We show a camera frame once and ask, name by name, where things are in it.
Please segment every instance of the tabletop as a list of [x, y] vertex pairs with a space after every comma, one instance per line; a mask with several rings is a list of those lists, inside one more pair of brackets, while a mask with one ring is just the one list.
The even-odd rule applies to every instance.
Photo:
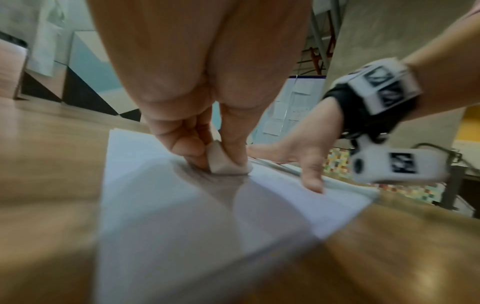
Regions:
[[[146, 125], [0, 99], [0, 302], [85, 303], [109, 131]], [[480, 222], [382, 192], [347, 226], [238, 303], [474, 303]]]

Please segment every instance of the colorful mosaic tile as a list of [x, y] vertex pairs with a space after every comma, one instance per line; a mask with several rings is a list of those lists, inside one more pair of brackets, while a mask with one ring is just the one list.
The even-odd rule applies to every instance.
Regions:
[[[332, 148], [324, 163], [324, 172], [337, 174], [339, 177], [350, 179], [349, 172], [349, 151], [346, 149]], [[386, 191], [395, 192], [409, 198], [432, 203], [442, 199], [445, 190], [443, 184], [427, 186], [401, 186], [401, 185], [376, 185]]]

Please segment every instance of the white eraser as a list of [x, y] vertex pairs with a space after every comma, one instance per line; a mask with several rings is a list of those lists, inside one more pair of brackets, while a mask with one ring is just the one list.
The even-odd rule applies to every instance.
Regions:
[[206, 147], [206, 158], [210, 172], [221, 175], [245, 175], [249, 174], [253, 167], [250, 161], [244, 166], [234, 163], [222, 148], [220, 141], [215, 140]]

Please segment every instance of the yellow object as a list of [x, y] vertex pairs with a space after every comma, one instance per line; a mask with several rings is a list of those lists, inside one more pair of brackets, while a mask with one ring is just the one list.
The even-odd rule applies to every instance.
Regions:
[[466, 109], [455, 139], [480, 142], [480, 105]]

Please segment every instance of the black triangle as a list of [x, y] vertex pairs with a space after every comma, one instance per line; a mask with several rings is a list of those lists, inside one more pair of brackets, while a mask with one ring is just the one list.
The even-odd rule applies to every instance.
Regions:
[[37, 79], [33, 78], [28, 72], [23, 74], [21, 93], [51, 101], [62, 102], [60, 97], [52, 93], [52, 91], [47, 89]]
[[140, 109], [131, 110], [125, 113], [120, 114], [123, 118], [127, 118], [130, 120], [140, 121], [142, 114], [140, 113]]
[[72, 71], [70, 67], [66, 70], [62, 99], [66, 104], [71, 106], [110, 115], [118, 114], [97, 92]]

